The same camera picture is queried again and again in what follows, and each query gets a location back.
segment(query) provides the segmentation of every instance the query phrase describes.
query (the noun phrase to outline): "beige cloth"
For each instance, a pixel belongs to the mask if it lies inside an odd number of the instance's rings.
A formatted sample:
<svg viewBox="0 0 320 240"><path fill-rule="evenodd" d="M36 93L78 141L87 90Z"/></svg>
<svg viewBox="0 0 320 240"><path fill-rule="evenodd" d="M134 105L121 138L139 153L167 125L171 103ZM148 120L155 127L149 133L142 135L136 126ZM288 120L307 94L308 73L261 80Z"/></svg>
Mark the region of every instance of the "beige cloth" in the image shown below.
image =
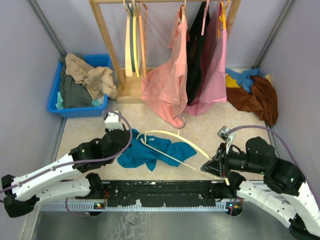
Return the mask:
<svg viewBox="0 0 320 240"><path fill-rule="evenodd" d="M66 75L71 75L76 84L85 86L92 97L97 100L104 94L115 99L118 95L118 88L114 84L112 70L106 66L94 68L76 55L69 53L65 57Z"/></svg>

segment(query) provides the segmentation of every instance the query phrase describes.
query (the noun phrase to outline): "wooden rod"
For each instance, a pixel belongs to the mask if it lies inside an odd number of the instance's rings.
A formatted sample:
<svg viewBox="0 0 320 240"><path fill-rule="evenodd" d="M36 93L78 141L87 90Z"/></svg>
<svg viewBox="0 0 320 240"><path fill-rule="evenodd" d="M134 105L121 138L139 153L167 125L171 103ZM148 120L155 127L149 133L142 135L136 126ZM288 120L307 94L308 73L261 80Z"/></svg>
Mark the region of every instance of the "wooden rod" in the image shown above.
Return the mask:
<svg viewBox="0 0 320 240"><path fill-rule="evenodd" d="M106 21L105 18L101 12L101 8L99 6L99 4L97 4L95 2L95 0L89 0L96 23L98 24L98 27L100 29L104 44L108 50L108 54L110 55L111 61L112 61L112 65L114 67L115 73L119 78L119 81L122 85L122 87L124 88L126 85L126 81L125 81L125 76L123 71L121 70L117 55L116 55L116 51L115 48L112 44L111 38L110 38L110 34L106 25Z"/></svg>
<svg viewBox="0 0 320 240"><path fill-rule="evenodd" d="M96 4L122 4L123 0L93 0ZM136 0L135 3L175 3L184 2L185 0ZM206 2L207 0L186 0L187 2Z"/></svg>
<svg viewBox="0 0 320 240"><path fill-rule="evenodd" d="M232 2L231 2L229 14L226 19L226 32L228 35L227 38L229 38L231 30L232 30L232 26L234 25L240 2L241 2L241 0L232 0Z"/></svg>

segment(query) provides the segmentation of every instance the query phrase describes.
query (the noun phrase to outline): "clothing rack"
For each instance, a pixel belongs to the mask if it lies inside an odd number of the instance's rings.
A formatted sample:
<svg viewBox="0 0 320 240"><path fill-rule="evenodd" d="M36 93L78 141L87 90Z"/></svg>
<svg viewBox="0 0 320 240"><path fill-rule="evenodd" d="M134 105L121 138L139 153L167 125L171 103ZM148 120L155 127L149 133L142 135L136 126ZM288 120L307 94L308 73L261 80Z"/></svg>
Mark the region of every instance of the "clothing rack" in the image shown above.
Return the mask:
<svg viewBox="0 0 320 240"><path fill-rule="evenodd" d="M137 0L136 3L173 3L183 2L184 0ZM188 2L205 2L206 0L187 0ZM220 0L210 0L212 2L219 2ZM126 77L125 69L121 68L118 57L116 55L113 43L110 38L108 27L104 19L100 4L123 4L123 0L89 0L96 23L100 29L104 44L110 55L114 71L119 79L119 93L116 98L118 103L133 104L142 103L141 100L141 77L135 73L133 76ZM232 0L229 13L226 19L227 35L230 36L238 8L241 0ZM146 71L149 72L153 67L147 67Z"/></svg>

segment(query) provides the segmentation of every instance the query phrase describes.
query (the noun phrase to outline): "gray floor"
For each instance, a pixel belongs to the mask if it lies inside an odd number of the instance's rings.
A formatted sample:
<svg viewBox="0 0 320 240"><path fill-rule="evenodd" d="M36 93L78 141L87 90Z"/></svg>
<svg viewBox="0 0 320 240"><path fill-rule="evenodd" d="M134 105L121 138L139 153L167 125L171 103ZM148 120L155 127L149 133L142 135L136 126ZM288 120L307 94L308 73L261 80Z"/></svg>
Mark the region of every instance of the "gray floor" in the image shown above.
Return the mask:
<svg viewBox="0 0 320 240"><path fill-rule="evenodd" d="M238 217L223 212L104 212L76 217L41 212L33 240L293 240L288 229L250 202Z"/></svg>

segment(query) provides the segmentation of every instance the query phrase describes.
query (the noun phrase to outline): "pink hanger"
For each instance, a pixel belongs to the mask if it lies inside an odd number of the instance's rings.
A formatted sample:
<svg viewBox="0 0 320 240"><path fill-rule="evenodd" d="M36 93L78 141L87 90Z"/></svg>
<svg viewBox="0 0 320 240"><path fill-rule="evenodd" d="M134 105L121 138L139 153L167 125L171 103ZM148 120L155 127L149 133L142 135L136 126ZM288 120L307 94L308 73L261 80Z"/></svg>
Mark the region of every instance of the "pink hanger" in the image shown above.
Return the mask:
<svg viewBox="0 0 320 240"><path fill-rule="evenodd" d="M207 16L207 13L208 13L208 10L209 10L209 2L210 2L210 0L206 0L204 13L203 13L201 36L203 36L205 34L206 16Z"/></svg>

